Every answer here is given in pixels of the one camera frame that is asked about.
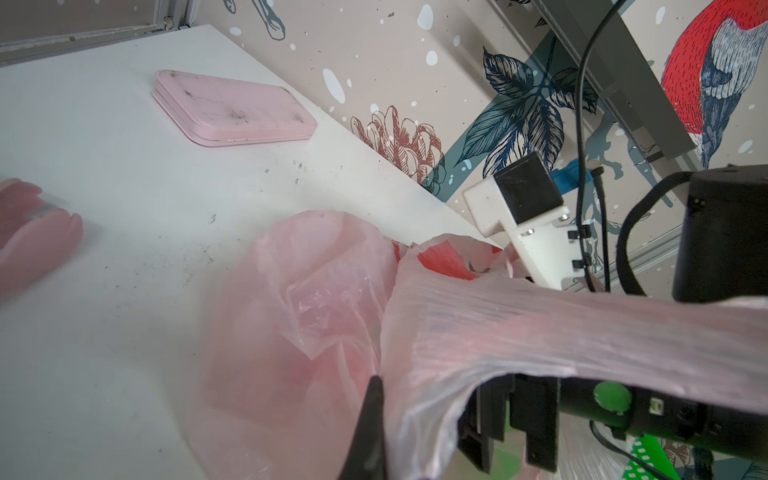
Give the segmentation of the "pink plastic bag with fruit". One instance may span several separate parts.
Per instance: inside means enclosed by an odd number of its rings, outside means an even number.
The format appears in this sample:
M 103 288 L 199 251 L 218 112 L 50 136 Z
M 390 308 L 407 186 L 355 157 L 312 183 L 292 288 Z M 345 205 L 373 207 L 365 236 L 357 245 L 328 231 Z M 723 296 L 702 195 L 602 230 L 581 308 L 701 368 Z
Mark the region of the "pink plastic bag with fruit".
M 369 380 L 384 385 L 389 471 L 439 477 L 485 379 L 465 366 L 461 318 L 511 282 L 503 250 L 442 235 L 406 246 L 351 214 L 276 223 L 225 281 L 206 335 L 188 442 L 212 479 L 334 479 Z

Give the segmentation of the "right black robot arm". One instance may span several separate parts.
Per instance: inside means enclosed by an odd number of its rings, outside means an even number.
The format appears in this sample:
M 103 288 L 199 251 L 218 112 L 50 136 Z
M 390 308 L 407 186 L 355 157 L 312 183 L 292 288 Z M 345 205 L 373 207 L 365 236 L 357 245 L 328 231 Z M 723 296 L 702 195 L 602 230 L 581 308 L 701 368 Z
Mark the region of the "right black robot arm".
M 767 169 L 674 173 L 630 212 L 617 242 L 624 296 L 549 294 L 506 282 L 460 320 L 465 366 L 509 402 L 526 460 L 558 471 L 558 415 L 692 448 L 767 458 Z M 634 225 L 689 187 L 673 300 L 648 300 L 630 266 Z

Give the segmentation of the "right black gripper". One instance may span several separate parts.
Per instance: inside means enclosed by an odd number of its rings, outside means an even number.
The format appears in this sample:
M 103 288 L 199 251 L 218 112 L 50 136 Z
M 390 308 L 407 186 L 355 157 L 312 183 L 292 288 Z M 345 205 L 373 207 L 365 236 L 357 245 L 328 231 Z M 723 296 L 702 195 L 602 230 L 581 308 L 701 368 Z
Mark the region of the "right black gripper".
M 491 471 L 495 441 L 524 434 L 524 460 L 557 471 L 560 380 L 508 374 L 486 381 L 469 397 L 458 420 L 458 450 L 480 471 Z

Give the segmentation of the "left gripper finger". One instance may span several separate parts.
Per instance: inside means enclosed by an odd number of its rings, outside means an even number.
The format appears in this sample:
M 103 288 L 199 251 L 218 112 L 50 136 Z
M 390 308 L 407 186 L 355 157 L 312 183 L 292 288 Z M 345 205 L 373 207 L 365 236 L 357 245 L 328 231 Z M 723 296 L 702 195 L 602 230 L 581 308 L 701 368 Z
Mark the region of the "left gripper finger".
M 384 386 L 380 376 L 370 378 L 350 449 L 338 479 L 387 479 Z

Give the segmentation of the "green plastic basket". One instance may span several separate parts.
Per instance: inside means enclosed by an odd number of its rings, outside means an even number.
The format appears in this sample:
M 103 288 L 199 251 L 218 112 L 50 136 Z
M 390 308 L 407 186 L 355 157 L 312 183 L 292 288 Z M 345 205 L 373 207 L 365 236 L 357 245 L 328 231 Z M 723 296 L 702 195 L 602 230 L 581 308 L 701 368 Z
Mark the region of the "green plastic basket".
M 647 463 L 651 467 L 655 468 L 656 470 L 666 475 L 667 477 L 674 480 L 680 479 L 680 476 L 676 472 L 673 464 L 670 462 L 667 455 L 664 453 L 661 446 L 661 442 L 656 437 L 653 437 L 651 435 L 645 435 L 643 437 L 634 438 L 629 452 L 634 457 L 639 458 L 640 460 Z M 649 473 L 641 465 L 635 463 L 634 461 L 628 460 L 625 465 L 622 479 L 623 480 L 655 479 L 655 476 Z

